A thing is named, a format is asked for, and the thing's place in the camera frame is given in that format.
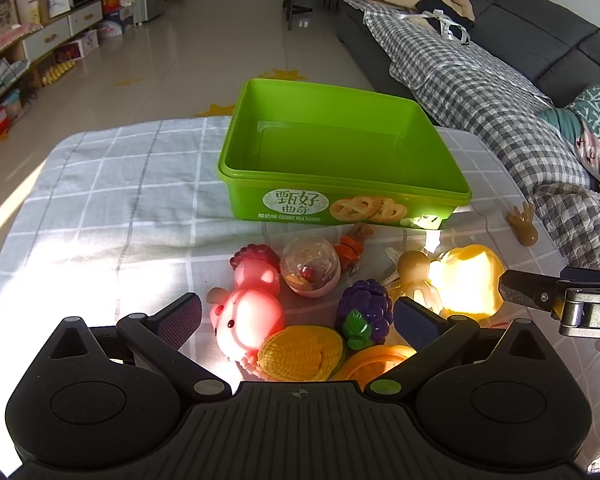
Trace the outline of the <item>pink chicken squeeze toy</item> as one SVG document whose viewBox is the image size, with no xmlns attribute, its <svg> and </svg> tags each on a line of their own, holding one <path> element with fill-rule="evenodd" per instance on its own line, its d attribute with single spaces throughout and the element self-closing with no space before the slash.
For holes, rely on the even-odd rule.
<svg viewBox="0 0 600 480">
<path fill-rule="evenodd" d="M 243 368 L 256 362 L 262 344 L 286 325 L 280 293 L 280 260 L 271 247 L 249 244 L 230 258 L 233 289 L 208 291 L 210 322 L 219 349 Z"/>
</svg>

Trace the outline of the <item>orange carrot toy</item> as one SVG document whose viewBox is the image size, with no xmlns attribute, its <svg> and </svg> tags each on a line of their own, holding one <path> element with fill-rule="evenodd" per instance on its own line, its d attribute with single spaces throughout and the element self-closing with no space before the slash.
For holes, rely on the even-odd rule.
<svg viewBox="0 0 600 480">
<path fill-rule="evenodd" d="M 339 239 L 335 252 L 339 258 L 342 273 L 352 273 L 364 252 L 366 240 L 373 234 L 374 229 L 366 223 L 357 223 Z"/>
</svg>

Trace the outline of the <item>amber rubber hand toy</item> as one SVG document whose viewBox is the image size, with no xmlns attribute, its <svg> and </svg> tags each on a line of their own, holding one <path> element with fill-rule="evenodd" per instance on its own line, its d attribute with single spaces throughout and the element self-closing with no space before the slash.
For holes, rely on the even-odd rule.
<svg viewBox="0 0 600 480">
<path fill-rule="evenodd" d="M 523 203 L 520 207 L 513 206 L 506 211 L 505 219 L 512 228 L 516 240 L 522 246 L 533 246 L 538 241 L 538 230 L 534 225 L 534 207 Z"/>
</svg>

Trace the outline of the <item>purple grape toy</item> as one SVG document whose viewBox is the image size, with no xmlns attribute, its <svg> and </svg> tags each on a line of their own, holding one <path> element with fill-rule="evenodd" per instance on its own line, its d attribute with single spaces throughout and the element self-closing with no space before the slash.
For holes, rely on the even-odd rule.
<svg viewBox="0 0 600 480">
<path fill-rule="evenodd" d="M 392 322 L 392 303 L 378 281 L 359 280 L 342 293 L 335 328 L 351 351 L 384 344 Z"/>
</svg>

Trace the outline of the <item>yellow corn toy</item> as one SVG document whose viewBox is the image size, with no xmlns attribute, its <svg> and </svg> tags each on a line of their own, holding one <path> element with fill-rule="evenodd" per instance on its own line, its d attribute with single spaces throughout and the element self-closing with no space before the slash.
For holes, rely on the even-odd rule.
<svg viewBox="0 0 600 480">
<path fill-rule="evenodd" d="M 265 339 L 257 363 L 276 382 L 324 382 L 343 353 L 343 339 L 331 328 L 294 325 Z"/>
</svg>

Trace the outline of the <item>black white garment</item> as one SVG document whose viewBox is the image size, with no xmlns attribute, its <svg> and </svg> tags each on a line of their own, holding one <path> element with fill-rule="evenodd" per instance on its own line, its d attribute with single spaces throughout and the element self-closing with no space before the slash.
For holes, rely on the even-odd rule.
<svg viewBox="0 0 600 480">
<path fill-rule="evenodd" d="M 474 20 L 459 14 L 443 0 L 420 0 L 416 3 L 416 10 L 441 37 L 461 44 L 470 41 Z"/>
</svg>

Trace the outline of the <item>tan octopus toy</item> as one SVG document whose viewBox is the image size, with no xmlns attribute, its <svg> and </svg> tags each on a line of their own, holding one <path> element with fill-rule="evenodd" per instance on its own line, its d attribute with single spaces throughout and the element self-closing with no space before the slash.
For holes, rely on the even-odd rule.
<svg viewBox="0 0 600 480">
<path fill-rule="evenodd" d="M 430 282 L 429 270 L 430 262 L 423 252 L 404 252 L 396 264 L 398 287 L 391 293 L 392 300 L 408 297 L 439 314 L 442 311 L 442 300 L 438 290 Z"/>
</svg>

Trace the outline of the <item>grey plaid blanket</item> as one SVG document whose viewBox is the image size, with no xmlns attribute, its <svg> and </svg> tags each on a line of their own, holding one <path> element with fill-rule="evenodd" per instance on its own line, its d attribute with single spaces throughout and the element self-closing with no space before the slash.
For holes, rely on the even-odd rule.
<svg viewBox="0 0 600 480">
<path fill-rule="evenodd" d="M 600 270 L 600 192 L 539 116 L 548 96 L 473 42 L 445 39 L 419 18 L 370 0 L 343 0 L 370 50 L 351 55 L 373 88 L 412 99 L 443 127 L 478 136 L 535 208 L 570 266 Z"/>
</svg>

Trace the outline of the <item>green plastic cookie box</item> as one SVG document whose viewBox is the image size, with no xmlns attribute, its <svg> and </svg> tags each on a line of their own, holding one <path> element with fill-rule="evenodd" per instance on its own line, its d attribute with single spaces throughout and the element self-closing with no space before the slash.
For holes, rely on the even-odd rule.
<svg viewBox="0 0 600 480">
<path fill-rule="evenodd" d="M 415 101 L 251 79 L 218 162 L 236 218 L 437 229 L 472 192 Z"/>
</svg>

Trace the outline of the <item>white drawer cabinet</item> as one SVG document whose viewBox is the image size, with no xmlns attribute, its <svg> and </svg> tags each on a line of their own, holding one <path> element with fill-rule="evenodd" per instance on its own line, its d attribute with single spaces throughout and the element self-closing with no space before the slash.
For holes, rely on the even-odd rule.
<svg viewBox="0 0 600 480">
<path fill-rule="evenodd" d="M 0 99 L 54 50 L 102 19 L 93 1 L 54 18 L 45 25 L 25 24 L 0 36 Z"/>
</svg>

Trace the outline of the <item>orange pumpkin half toy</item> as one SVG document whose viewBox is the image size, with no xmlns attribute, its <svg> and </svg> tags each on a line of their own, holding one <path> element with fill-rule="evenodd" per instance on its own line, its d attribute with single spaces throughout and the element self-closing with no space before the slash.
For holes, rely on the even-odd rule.
<svg viewBox="0 0 600 480">
<path fill-rule="evenodd" d="M 414 356 L 416 350 L 404 344 L 373 346 L 350 356 L 332 375 L 334 382 L 355 382 L 363 391 L 382 374 Z"/>
</svg>

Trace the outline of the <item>clear capsule egg toy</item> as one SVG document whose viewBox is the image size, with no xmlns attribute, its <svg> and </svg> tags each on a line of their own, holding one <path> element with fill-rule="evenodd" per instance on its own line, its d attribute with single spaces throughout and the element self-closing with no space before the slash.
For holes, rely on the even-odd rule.
<svg viewBox="0 0 600 480">
<path fill-rule="evenodd" d="M 341 276 L 335 247 L 319 236 L 304 236 L 289 242 L 280 257 L 280 270 L 293 292 L 312 299 L 328 295 Z"/>
</svg>

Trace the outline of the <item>dark grey sofa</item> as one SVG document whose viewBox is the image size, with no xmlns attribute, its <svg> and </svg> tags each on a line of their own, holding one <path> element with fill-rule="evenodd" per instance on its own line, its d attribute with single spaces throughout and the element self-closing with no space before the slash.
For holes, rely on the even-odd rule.
<svg viewBox="0 0 600 480">
<path fill-rule="evenodd" d="M 550 0 L 469 0 L 471 39 L 557 106 L 600 84 L 600 28 Z"/>
</svg>

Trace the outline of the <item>teal patterned pillow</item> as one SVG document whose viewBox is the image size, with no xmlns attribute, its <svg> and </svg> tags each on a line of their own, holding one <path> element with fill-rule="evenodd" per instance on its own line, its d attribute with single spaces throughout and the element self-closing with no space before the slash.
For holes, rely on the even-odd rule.
<svg viewBox="0 0 600 480">
<path fill-rule="evenodd" d="M 586 87 L 566 107 L 536 114 L 556 129 L 585 170 L 600 184 L 600 84 Z"/>
</svg>

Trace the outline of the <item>yellow bell pepper toy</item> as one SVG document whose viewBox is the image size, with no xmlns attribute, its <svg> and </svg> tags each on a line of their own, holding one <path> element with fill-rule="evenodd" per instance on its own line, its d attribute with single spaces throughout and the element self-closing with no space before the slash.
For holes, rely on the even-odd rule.
<svg viewBox="0 0 600 480">
<path fill-rule="evenodd" d="M 430 263 L 429 283 L 436 290 L 431 310 L 447 318 L 466 315 L 475 321 L 490 318 L 504 304 L 498 280 L 505 268 L 489 247 L 455 247 Z"/>
</svg>

